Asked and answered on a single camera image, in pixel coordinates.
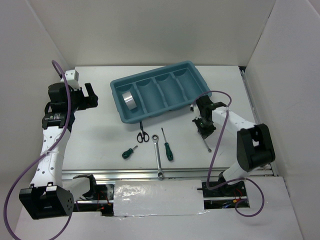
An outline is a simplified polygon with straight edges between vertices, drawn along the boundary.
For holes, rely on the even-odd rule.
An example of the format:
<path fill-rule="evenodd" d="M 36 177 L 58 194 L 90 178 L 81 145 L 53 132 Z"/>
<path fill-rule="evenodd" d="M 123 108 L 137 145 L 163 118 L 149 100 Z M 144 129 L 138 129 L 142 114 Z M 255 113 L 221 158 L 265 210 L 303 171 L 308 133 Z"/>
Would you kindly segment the small silver ratchet wrench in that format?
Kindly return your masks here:
<path fill-rule="evenodd" d="M 203 138 L 202 140 L 203 140 L 203 142 L 204 142 L 204 144 L 205 144 L 205 146 L 206 146 L 206 148 L 207 148 L 207 151 L 208 151 L 209 153 L 211 153 L 212 150 L 211 150 L 211 148 L 209 147 L 209 145 L 207 144 L 206 140 L 205 140 L 204 138 Z"/>

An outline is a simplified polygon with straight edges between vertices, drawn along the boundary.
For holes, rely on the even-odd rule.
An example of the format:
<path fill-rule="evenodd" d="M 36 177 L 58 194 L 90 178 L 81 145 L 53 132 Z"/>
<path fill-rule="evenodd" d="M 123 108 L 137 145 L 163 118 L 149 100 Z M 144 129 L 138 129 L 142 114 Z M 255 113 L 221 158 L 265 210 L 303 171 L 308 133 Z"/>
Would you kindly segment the white tape roll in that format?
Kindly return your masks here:
<path fill-rule="evenodd" d="M 137 108 L 135 99 L 130 91 L 123 93 L 122 98 L 130 111 Z"/>

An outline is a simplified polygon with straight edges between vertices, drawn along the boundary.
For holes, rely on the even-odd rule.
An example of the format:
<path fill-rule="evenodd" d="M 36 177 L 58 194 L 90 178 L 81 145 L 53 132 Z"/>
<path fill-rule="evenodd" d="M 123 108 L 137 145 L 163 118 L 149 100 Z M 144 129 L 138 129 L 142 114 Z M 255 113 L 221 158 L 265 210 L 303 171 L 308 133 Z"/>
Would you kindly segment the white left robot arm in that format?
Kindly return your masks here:
<path fill-rule="evenodd" d="M 69 86 L 67 98 L 63 82 L 48 87 L 50 101 L 42 119 L 42 159 L 28 188 L 21 189 L 19 200 L 34 220 L 70 216 L 75 202 L 84 196 L 88 200 L 97 197 L 99 187 L 91 174 L 77 175 L 64 185 L 62 168 L 67 143 L 71 136 L 76 111 L 98 106 L 98 96 L 90 83 L 85 84 L 88 95 L 80 86 Z"/>

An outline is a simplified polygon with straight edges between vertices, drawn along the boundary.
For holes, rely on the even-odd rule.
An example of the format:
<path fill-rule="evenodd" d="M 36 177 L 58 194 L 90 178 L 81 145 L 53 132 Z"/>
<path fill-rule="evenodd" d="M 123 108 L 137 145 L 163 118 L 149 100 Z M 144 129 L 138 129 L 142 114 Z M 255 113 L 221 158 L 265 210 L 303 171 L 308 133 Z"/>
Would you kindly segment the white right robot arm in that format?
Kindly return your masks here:
<path fill-rule="evenodd" d="M 229 110 L 223 102 L 212 102 L 209 96 L 198 98 L 190 106 L 195 118 L 192 120 L 203 140 L 216 130 L 214 124 L 222 126 L 221 134 L 228 131 L 236 138 L 236 161 L 218 176 L 218 191 L 229 196 L 242 178 L 252 171 L 270 164 L 276 158 L 269 128 L 266 124 L 255 124 Z"/>

